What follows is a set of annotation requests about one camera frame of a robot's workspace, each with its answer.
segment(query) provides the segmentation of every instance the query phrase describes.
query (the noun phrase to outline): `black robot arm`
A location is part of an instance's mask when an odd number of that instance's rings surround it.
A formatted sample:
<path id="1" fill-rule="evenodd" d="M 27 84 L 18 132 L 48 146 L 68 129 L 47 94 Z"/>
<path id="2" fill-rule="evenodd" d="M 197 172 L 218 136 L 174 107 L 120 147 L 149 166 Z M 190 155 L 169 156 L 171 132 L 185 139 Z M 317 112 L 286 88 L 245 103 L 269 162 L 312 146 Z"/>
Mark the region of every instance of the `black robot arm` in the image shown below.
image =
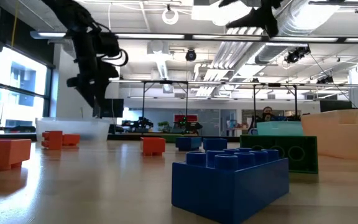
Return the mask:
<path id="1" fill-rule="evenodd" d="M 104 95 L 109 78 L 119 76 L 116 68 L 102 61 L 103 57 L 119 58 L 126 52 L 119 48 L 117 36 L 108 27 L 97 23 L 90 12 L 73 0 L 42 0 L 67 28 L 66 36 L 71 38 L 76 53 L 80 73 L 67 80 L 68 87 L 75 87 L 86 102 L 94 108 L 95 99 L 100 107 L 104 105 Z M 102 28 L 110 32 L 101 33 Z"/>

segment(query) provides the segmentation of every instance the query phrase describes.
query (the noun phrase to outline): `plastic container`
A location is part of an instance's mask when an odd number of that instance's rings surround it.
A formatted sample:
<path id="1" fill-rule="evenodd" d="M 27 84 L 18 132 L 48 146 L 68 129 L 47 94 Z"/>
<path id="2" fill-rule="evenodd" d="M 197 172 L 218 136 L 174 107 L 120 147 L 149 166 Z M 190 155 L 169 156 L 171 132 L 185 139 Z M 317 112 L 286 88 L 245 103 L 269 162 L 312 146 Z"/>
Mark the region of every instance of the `plastic container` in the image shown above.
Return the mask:
<path id="1" fill-rule="evenodd" d="M 269 121 L 257 124 L 260 136 L 303 136 L 300 121 Z"/>
<path id="2" fill-rule="evenodd" d="M 63 134 L 79 134 L 81 140 L 106 141 L 110 121 L 105 119 L 70 119 L 40 118 L 36 119 L 37 139 L 42 140 L 45 131 L 63 131 Z"/>

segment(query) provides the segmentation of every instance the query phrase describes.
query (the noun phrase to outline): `window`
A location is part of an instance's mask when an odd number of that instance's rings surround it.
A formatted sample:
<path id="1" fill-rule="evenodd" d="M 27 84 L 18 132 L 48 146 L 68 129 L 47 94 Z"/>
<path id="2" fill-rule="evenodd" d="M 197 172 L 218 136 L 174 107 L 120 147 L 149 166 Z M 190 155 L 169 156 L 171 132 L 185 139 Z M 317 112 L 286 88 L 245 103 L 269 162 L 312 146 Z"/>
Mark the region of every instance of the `window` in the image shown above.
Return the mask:
<path id="1" fill-rule="evenodd" d="M 45 94 L 47 67 L 4 47 L 0 53 L 0 84 Z"/>
<path id="2" fill-rule="evenodd" d="M 41 118 L 43 111 L 43 98 L 0 88 L 1 127 L 35 126 L 35 119 Z"/>

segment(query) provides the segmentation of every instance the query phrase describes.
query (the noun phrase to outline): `white bin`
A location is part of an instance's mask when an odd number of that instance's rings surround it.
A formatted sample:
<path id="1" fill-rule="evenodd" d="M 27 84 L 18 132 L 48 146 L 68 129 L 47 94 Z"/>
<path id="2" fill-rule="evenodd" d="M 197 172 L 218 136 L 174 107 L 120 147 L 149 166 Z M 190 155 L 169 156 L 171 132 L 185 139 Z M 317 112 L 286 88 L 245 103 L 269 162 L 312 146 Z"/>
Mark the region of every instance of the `white bin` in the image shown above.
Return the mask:
<path id="1" fill-rule="evenodd" d="M 106 141 L 110 121 L 104 119 L 40 118 L 36 119 L 37 140 L 45 131 L 63 131 L 63 134 L 79 134 L 81 140 Z"/>

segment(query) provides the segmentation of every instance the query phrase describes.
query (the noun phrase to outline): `table surface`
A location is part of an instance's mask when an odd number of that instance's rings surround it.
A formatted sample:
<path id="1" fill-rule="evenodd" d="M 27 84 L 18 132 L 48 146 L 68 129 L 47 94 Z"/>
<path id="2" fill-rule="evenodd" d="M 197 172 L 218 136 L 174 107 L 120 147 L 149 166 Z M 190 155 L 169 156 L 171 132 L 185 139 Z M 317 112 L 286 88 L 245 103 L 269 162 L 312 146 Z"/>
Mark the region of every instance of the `table surface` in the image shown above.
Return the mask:
<path id="1" fill-rule="evenodd" d="M 167 144 L 142 157 L 139 141 L 82 142 L 79 151 L 32 145 L 22 169 L 0 172 L 0 223 L 214 223 L 171 205 Z M 239 147 L 239 143 L 229 143 Z M 319 158 L 320 174 L 291 174 L 290 193 L 244 223 L 358 224 L 358 161 Z"/>

